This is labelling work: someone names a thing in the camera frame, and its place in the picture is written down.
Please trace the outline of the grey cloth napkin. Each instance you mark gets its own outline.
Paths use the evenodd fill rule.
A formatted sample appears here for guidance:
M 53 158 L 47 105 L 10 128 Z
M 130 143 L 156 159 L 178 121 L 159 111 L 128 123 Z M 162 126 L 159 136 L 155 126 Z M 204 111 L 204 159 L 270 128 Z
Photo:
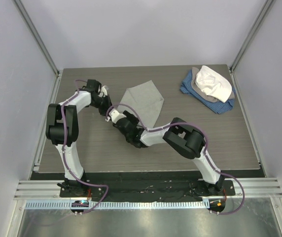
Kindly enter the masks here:
M 126 89 L 120 103 L 132 107 L 145 127 L 153 128 L 163 107 L 164 98 L 150 80 Z

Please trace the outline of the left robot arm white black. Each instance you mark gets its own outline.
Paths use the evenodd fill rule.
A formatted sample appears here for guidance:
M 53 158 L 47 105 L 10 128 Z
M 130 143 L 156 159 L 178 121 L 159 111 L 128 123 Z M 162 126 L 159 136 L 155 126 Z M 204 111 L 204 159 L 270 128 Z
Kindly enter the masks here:
M 49 104 L 46 118 L 46 138 L 58 150 L 64 170 L 65 189 L 69 188 L 77 197 L 83 197 L 88 187 L 103 187 L 87 182 L 84 168 L 80 164 L 76 142 L 79 136 L 78 113 L 86 107 L 97 108 L 102 116 L 111 106 L 108 87 L 99 81 L 88 79 L 86 85 L 77 88 L 68 99 Z

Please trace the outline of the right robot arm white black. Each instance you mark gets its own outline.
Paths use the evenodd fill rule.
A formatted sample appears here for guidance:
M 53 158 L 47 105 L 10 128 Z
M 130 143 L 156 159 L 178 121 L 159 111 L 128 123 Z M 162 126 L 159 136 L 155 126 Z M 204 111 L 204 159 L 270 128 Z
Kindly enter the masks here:
M 211 195 L 219 194 L 225 177 L 215 165 L 208 152 L 208 142 L 203 132 L 180 118 L 156 128 L 146 128 L 128 111 L 112 109 L 107 118 L 136 148 L 147 148 L 157 144 L 168 144 L 182 157 L 192 160 L 200 171 L 206 189 Z

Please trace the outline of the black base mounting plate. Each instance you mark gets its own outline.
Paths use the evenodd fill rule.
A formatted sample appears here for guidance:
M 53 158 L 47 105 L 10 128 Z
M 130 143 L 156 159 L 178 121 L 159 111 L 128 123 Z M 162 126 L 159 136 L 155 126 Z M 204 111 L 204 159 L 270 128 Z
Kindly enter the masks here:
M 109 202 L 173 202 L 236 194 L 231 180 L 223 180 L 220 191 L 216 191 L 197 171 L 86 173 L 84 177 L 90 186 L 77 181 L 59 182 L 60 197 Z

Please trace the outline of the blue checked cloth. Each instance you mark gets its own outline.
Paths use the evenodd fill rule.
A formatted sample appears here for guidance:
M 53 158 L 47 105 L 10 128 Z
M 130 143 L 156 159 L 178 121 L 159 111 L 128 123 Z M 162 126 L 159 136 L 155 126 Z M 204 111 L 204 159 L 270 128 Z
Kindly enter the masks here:
M 210 102 L 200 96 L 191 86 L 192 81 L 192 71 L 188 71 L 186 77 L 181 82 L 180 91 L 183 94 L 189 95 L 191 97 L 196 98 L 210 110 L 212 110 L 216 114 L 223 114 L 228 112 L 234 108 L 235 98 L 228 99 L 225 103 L 218 101 L 218 102 Z

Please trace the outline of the beige grey cloth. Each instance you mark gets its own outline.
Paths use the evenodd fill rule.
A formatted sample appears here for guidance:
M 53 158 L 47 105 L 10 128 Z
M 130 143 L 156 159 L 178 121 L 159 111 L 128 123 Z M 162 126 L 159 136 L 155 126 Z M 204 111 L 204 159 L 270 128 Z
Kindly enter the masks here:
M 191 86 L 194 89 L 194 91 L 196 91 L 200 96 L 202 96 L 204 99 L 206 99 L 207 101 L 210 102 L 218 102 L 219 100 L 211 97 L 211 96 L 207 96 L 205 95 L 195 84 L 195 78 L 196 78 L 196 74 L 200 71 L 200 69 L 196 68 L 196 67 L 192 67 L 191 69 L 192 71 L 192 81 L 191 81 Z M 235 93 L 234 91 L 231 93 L 231 96 L 229 97 L 229 99 L 233 99 L 235 98 Z

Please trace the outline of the white cloth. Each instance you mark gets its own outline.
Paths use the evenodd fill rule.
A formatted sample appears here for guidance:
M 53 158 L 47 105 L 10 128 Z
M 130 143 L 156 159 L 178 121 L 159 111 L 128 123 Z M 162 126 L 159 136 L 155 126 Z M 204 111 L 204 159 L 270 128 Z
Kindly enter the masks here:
M 195 84 L 205 95 L 223 103 L 229 100 L 233 92 L 230 82 L 225 77 L 205 65 L 196 74 Z

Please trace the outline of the left aluminium frame post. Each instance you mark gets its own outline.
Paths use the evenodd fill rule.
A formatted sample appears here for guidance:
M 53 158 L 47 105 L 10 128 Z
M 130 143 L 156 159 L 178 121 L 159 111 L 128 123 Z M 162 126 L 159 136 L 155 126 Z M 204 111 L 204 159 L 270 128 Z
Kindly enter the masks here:
M 56 64 L 54 63 L 49 51 L 47 50 L 38 30 L 36 29 L 29 13 L 27 12 L 24 4 L 21 0 L 13 0 L 12 1 L 17 8 L 18 12 L 20 13 L 22 19 L 24 20 L 28 30 L 30 31 L 32 37 L 36 41 L 41 53 L 43 54 L 44 58 L 46 59 L 48 65 L 50 66 L 51 70 L 53 71 L 55 76 L 59 75 L 59 69 L 57 68 Z

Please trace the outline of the aluminium frame post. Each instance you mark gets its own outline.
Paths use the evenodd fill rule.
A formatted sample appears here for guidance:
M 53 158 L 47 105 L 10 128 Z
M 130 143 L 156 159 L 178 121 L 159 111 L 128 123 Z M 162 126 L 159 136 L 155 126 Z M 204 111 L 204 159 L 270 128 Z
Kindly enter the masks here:
M 32 37 L 36 41 L 41 53 L 43 54 L 44 58 L 46 59 L 48 65 L 50 66 L 51 70 L 53 71 L 55 76 L 59 75 L 59 69 L 57 68 L 56 64 L 54 63 L 49 51 L 47 50 L 38 30 L 36 29 L 29 13 L 27 12 L 24 4 L 21 0 L 13 0 L 12 1 L 17 8 L 18 12 L 20 13 L 22 19 L 24 20 L 28 30 L 30 31 Z
M 258 16 L 256 17 L 254 23 L 252 24 L 251 29 L 249 30 L 237 56 L 235 57 L 232 66 L 230 67 L 230 72 L 234 72 L 238 67 L 243 55 L 246 53 L 248 47 L 251 45 L 252 41 L 254 40 L 257 32 L 260 30 L 261 25 L 265 21 L 265 18 L 269 14 L 270 10 L 275 4 L 275 0 L 266 0 L 261 7 Z

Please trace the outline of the front aluminium frame rail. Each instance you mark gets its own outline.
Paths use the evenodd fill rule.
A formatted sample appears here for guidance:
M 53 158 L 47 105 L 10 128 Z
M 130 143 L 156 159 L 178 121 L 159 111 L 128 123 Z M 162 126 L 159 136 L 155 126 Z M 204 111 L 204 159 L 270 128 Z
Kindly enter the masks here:
M 240 178 L 238 180 L 242 188 L 233 181 L 236 198 L 242 197 L 242 189 L 247 198 L 282 198 L 282 189 L 276 178 Z M 19 181 L 14 199 L 60 199 L 60 188 L 57 183 L 60 183 L 60 180 Z

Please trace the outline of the right aluminium frame post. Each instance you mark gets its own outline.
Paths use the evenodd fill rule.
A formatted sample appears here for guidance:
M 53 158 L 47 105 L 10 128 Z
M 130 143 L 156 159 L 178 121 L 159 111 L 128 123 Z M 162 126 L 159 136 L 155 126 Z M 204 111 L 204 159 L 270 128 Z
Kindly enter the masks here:
M 275 0 L 266 0 L 261 7 L 258 16 L 256 17 L 254 23 L 252 24 L 251 29 L 249 30 L 237 56 L 235 57 L 232 66 L 230 67 L 230 72 L 234 72 L 238 67 L 243 55 L 246 53 L 248 47 L 251 45 L 252 41 L 254 40 L 257 32 L 260 30 L 261 25 L 265 21 L 265 18 L 269 14 L 270 10 L 275 4 Z

